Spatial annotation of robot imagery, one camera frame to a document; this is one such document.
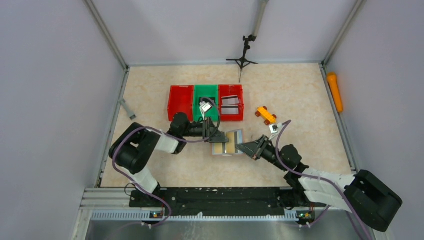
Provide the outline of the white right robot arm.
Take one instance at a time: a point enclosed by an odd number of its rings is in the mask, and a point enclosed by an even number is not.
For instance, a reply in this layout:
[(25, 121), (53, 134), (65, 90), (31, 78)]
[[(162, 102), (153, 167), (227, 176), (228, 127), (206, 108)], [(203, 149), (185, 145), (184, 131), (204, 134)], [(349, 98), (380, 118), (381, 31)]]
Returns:
[(294, 145), (277, 150), (265, 135), (235, 148), (253, 160), (264, 159), (282, 171), (295, 190), (293, 200), (299, 206), (310, 202), (329, 205), (356, 214), (368, 227), (386, 232), (403, 205), (403, 200), (368, 170), (356, 174), (320, 171), (302, 163)]

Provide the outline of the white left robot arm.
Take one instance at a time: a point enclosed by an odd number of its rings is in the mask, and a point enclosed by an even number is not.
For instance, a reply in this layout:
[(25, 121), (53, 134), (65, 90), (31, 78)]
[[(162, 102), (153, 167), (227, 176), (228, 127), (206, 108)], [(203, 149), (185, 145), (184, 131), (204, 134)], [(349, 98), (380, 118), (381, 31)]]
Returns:
[(199, 137), (206, 143), (228, 143), (230, 140), (219, 130), (210, 117), (189, 121), (184, 112), (176, 113), (167, 133), (132, 123), (110, 147), (113, 168), (127, 177), (142, 192), (141, 200), (149, 207), (160, 202), (160, 187), (147, 164), (155, 151), (178, 155), (186, 147), (187, 137)]

